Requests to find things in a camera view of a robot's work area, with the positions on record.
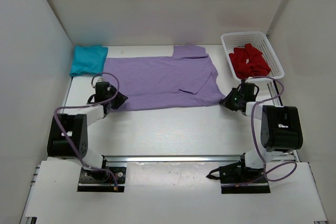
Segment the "teal t shirt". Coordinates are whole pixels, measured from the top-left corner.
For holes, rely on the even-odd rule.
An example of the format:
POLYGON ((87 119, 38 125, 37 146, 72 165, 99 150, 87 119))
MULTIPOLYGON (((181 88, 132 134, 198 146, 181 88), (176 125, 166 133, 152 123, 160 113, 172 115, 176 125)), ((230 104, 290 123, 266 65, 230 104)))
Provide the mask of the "teal t shirt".
POLYGON ((108 47, 101 45, 75 46, 70 76, 95 75, 103 72, 108 47))

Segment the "lilac t shirt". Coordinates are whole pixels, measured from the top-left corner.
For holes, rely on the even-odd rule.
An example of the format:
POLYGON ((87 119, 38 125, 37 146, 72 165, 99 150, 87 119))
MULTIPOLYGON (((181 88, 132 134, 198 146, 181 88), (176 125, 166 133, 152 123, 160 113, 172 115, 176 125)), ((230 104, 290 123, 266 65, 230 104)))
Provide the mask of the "lilac t shirt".
POLYGON ((225 97, 206 49, 174 46, 171 56, 107 58, 105 81, 128 97, 119 111, 213 106, 225 97))

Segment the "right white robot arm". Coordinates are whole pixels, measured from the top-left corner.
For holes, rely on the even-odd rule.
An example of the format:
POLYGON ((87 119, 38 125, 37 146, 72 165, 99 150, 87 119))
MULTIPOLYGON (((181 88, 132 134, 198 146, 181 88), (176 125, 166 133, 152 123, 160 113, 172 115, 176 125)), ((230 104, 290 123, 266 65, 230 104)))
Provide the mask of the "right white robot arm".
POLYGON ((258 93, 259 87, 254 83, 241 82, 219 102, 250 118, 254 149, 243 154, 244 164, 236 168, 236 177, 242 182, 253 178, 255 169, 262 169, 275 157, 303 145, 298 109, 257 102, 258 93))

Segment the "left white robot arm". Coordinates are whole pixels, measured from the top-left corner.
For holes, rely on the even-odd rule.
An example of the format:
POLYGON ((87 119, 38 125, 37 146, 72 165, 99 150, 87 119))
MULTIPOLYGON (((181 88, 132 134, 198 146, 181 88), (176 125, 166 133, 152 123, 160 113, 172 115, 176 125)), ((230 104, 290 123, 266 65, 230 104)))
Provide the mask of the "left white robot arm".
POLYGON ((89 148, 88 126, 104 119, 109 112, 121 108, 128 100, 115 86, 109 82, 98 82, 94 86, 95 94, 91 95, 84 106, 67 106, 61 110, 71 113, 59 113, 53 116, 47 154, 58 158, 76 158, 84 169, 92 170, 92 176, 98 182, 105 182, 110 176, 103 155, 89 148))

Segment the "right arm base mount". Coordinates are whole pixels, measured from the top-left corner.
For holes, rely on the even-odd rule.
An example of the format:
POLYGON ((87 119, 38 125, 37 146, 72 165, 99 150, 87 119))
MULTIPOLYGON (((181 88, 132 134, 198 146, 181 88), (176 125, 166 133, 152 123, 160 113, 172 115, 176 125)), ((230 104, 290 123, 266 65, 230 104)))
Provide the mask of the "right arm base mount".
POLYGON ((244 154, 239 161, 211 170, 206 178, 219 180, 222 194, 268 194, 269 183, 262 168, 250 168, 244 154))

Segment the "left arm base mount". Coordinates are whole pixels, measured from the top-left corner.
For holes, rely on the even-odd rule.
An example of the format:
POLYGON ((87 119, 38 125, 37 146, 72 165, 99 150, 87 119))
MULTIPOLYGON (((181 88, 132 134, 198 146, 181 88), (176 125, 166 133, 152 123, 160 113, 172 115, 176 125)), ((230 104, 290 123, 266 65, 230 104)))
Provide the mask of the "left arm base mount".
POLYGON ((113 162, 110 157, 103 157, 102 168, 110 172, 82 168, 78 179, 78 192, 123 193, 127 175, 127 164, 113 162))

